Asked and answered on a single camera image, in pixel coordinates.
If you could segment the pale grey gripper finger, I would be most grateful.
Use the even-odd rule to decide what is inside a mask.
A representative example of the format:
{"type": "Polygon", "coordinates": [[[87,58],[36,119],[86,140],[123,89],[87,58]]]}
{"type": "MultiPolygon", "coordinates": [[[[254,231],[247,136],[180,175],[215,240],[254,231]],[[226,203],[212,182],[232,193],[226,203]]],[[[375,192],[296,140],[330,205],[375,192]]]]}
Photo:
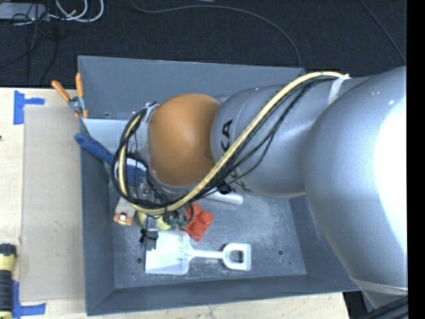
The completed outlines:
{"type": "Polygon", "coordinates": [[[148,267],[149,252],[156,249],[157,239],[157,221],[151,215],[147,215],[143,227],[144,270],[148,267]]]}

